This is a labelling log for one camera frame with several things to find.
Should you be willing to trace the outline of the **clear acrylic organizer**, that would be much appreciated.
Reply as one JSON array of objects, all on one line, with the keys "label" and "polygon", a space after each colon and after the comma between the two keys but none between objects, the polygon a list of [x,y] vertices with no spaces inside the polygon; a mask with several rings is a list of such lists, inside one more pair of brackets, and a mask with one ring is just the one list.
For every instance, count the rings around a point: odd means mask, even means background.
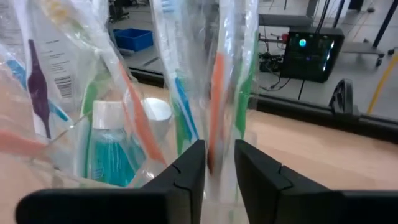
[{"label": "clear acrylic organizer", "polygon": [[[56,143],[55,149],[52,151],[52,159],[55,163],[55,166],[58,167],[60,170],[70,174],[74,177],[78,177],[80,180],[83,179],[91,179],[88,177],[88,156],[87,156],[87,176],[81,177],[76,172],[76,159],[75,156],[77,155],[77,140],[78,140],[78,123],[73,125],[70,130],[65,133],[65,138],[68,140],[69,144],[67,146],[62,146],[59,142]],[[127,131],[127,119],[125,116],[125,124],[126,124],[126,131]],[[136,138],[136,135],[133,132],[128,132],[130,135]],[[136,172],[136,176],[133,178],[131,183],[127,187],[142,187],[152,179],[154,179],[157,175],[159,175],[162,171],[165,170],[166,166],[152,160],[150,157],[147,157],[146,152],[146,159],[142,164],[141,168]]]}]

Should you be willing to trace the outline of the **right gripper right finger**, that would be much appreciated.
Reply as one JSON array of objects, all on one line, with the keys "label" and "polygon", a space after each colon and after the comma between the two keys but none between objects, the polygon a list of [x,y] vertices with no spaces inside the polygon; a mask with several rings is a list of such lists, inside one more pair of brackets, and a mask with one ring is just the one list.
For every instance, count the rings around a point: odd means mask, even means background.
[{"label": "right gripper right finger", "polygon": [[332,190],[243,140],[234,161],[250,224],[398,224],[398,190]]}]

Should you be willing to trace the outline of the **black lit computer case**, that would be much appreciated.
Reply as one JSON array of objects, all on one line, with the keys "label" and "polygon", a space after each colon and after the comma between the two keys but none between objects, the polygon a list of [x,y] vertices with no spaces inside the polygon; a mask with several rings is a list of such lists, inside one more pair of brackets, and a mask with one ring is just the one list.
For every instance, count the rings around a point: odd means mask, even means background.
[{"label": "black lit computer case", "polygon": [[323,83],[328,80],[345,35],[340,28],[293,27],[289,30],[280,77]]}]

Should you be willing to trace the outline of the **green toothbrush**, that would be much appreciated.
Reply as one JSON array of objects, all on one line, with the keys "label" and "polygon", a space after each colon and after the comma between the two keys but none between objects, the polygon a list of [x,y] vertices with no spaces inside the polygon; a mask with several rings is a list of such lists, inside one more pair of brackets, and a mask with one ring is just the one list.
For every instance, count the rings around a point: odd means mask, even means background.
[{"label": "green toothbrush", "polygon": [[81,177],[87,176],[87,156],[88,156],[88,142],[91,132],[92,124],[92,111],[93,102],[97,98],[102,98],[106,93],[103,90],[106,86],[106,80],[108,79],[108,73],[98,71],[88,85],[85,88],[83,95],[82,107],[81,107],[81,121],[78,123],[78,140],[77,140],[77,155],[75,156],[76,172]]},{"label": "green toothbrush", "polygon": [[245,36],[242,57],[241,70],[238,78],[237,92],[235,97],[237,105],[235,109],[234,120],[234,138],[243,139],[246,130],[246,110],[249,104],[249,98],[252,91],[252,80],[256,70],[256,54],[258,41],[258,30],[256,29],[251,38]]},{"label": "green toothbrush", "polygon": [[185,118],[183,117],[182,110],[178,103],[174,99],[172,100],[172,106],[175,116],[177,155],[180,156],[187,149],[189,141],[187,138]]}]

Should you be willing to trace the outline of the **blue toothbrush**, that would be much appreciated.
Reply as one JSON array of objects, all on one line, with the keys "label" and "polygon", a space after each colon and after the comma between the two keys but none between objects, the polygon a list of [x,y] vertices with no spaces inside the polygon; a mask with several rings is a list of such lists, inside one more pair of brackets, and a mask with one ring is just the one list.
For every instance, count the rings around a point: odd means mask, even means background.
[{"label": "blue toothbrush", "polygon": [[[12,75],[22,85],[23,89],[27,91],[26,71],[25,68],[17,60],[7,60],[7,66],[11,69]],[[51,113],[57,115],[65,122],[72,123],[70,117],[58,105],[49,100],[49,110]]]},{"label": "blue toothbrush", "polygon": [[188,55],[183,34],[182,0],[152,0],[156,26],[156,40],[172,101],[182,115],[186,140],[194,142],[198,132],[190,109],[183,81],[190,77]]}]

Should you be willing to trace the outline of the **blue plastic bin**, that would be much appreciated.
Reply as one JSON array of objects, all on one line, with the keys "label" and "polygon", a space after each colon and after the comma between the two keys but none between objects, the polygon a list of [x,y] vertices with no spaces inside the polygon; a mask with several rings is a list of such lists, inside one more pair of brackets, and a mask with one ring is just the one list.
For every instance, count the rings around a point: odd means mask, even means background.
[{"label": "blue plastic bin", "polygon": [[138,52],[153,46],[152,31],[142,29],[114,29],[114,37],[119,48]]}]

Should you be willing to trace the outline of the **orange toothbrush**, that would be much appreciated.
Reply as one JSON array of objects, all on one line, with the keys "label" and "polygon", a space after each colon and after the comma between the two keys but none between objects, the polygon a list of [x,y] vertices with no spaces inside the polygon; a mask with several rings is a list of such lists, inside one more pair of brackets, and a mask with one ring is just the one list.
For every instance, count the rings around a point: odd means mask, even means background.
[{"label": "orange toothbrush", "polygon": [[12,132],[0,130],[0,152],[25,157],[40,154],[46,145],[42,142],[24,139]]},{"label": "orange toothbrush", "polygon": [[208,191],[203,204],[203,223],[222,224],[228,221],[226,202],[230,193],[229,180],[232,162],[230,150],[230,104],[235,60],[239,58],[241,23],[239,0],[219,0],[219,29],[215,63],[211,75],[210,121],[208,126]]},{"label": "orange toothbrush", "polygon": [[127,113],[127,121],[132,126],[133,132],[144,148],[147,157],[166,165],[166,161],[150,128],[146,112],[141,104],[141,98],[135,86],[131,83],[113,47],[110,45],[104,47],[102,57],[111,73],[115,85],[122,94],[123,106]]}]

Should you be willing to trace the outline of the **blue mouthwash bottle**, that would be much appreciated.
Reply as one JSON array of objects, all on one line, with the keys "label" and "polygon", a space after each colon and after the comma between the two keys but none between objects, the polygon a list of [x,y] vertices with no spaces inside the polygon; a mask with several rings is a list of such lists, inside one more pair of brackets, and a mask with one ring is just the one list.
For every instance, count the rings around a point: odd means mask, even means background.
[{"label": "blue mouthwash bottle", "polygon": [[144,98],[141,104],[146,112],[150,127],[156,138],[162,140],[169,130],[172,110],[170,105],[159,98]]},{"label": "blue mouthwash bottle", "polygon": [[126,131],[123,104],[120,101],[94,101],[88,177],[126,187],[145,159],[137,139]]}]

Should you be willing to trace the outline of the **grey bench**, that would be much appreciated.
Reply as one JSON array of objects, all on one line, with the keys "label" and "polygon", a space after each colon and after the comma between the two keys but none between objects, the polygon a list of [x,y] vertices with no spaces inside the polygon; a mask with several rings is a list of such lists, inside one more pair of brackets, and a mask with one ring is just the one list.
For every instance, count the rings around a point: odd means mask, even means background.
[{"label": "grey bench", "polygon": [[312,19],[307,16],[259,14],[260,26],[303,27],[311,24]]}]

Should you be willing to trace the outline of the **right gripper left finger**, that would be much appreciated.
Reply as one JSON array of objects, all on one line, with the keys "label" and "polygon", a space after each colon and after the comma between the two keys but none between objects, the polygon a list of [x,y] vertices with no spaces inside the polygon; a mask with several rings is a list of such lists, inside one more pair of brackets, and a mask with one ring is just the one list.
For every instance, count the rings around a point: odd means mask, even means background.
[{"label": "right gripper left finger", "polygon": [[19,201],[17,224],[200,224],[205,142],[141,188],[44,189]]}]

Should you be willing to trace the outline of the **grey wheeled platform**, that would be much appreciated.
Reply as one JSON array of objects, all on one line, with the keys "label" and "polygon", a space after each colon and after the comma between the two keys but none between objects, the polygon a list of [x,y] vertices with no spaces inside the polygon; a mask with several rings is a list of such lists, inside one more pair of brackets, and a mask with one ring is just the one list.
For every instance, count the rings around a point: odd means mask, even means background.
[{"label": "grey wheeled platform", "polygon": [[374,47],[369,42],[345,42],[341,52],[349,54],[369,54],[377,55],[376,67],[381,66],[385,53]]}]

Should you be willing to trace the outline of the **purple toothbrush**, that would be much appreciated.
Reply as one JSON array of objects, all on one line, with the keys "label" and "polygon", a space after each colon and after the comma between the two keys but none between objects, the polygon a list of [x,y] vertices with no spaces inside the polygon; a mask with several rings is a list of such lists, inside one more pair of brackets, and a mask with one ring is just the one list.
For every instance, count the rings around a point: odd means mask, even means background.
[{"label": "purple toothbrush", "polygon": [[34,125],[35,129],[40,134],[43,134],[50,139],[50,109],[47,94],[47,82],[38,60],[34,41],[29,39],[28,45],[30,50],[30,72],[29,77],[27,78],[27,86],[34,111]]}]

